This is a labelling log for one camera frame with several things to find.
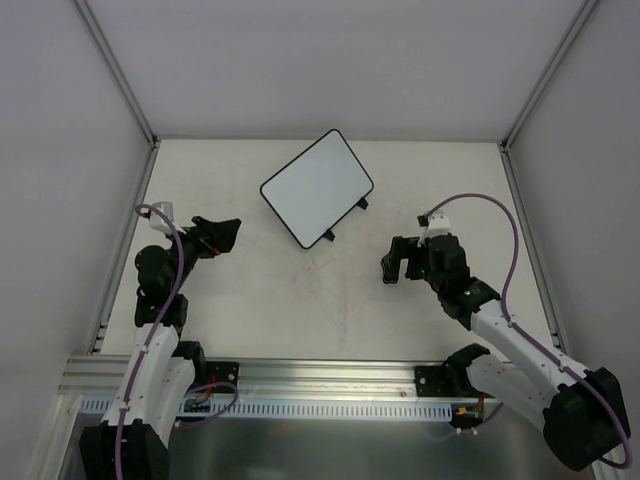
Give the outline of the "small black-framed whiteboard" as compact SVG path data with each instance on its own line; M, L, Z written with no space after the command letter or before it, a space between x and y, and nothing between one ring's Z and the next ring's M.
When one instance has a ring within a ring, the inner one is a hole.
M259 192L304 250L321 239L351 210L368 208L374 182L344 135L326 132L265 180Z

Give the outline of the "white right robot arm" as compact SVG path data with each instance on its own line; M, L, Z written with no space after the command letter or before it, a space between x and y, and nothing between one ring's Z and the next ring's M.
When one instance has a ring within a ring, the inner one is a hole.
M485 340L451 354L435 380L459 395L474 391L508 406L542 432L567 468L581 471L607 454L631 453L630 425L621 386L604 367L591 370L529 333L503 297L474 277L456 236L395 236L381 260L382 279L423 280L450 318Z

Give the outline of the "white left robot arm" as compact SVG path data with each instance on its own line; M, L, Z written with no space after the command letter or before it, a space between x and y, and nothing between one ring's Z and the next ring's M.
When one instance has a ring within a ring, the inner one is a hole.
M89 479L168 478L179 405L209 377L201 344L181 338L189 302L180 289L198 261L233 249L241 227L238 218L212 222L195 216L182 228L150 206L143 214L171 244L149 245L135 256L133 351L110 407L79 439Z

